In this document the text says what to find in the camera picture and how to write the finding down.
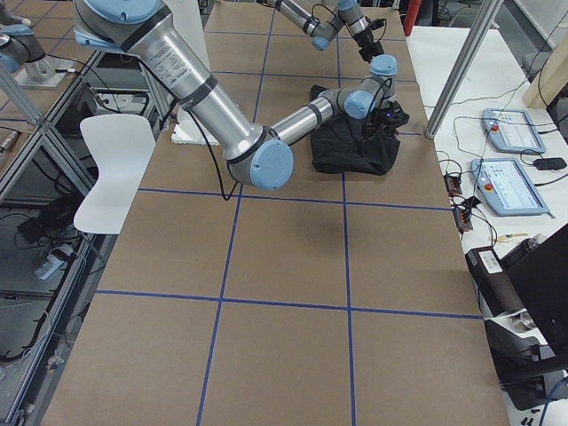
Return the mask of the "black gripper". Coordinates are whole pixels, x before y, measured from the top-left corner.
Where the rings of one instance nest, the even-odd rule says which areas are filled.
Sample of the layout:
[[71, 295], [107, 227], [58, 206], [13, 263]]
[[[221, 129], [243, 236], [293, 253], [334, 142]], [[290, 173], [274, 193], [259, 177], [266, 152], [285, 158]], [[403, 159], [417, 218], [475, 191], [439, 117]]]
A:
[[384, 49], [380, 41], [374, 39], [371, 30], [364, 30], [357, 34], [357, 44], [359, 55], [363, 60], [372, 60], [374, 57], [384, 54]]
[[375, 111], [371, 120], [373, 129], [396, 129], [399, 126], [399, 103], [390, 101], [388, 106]]

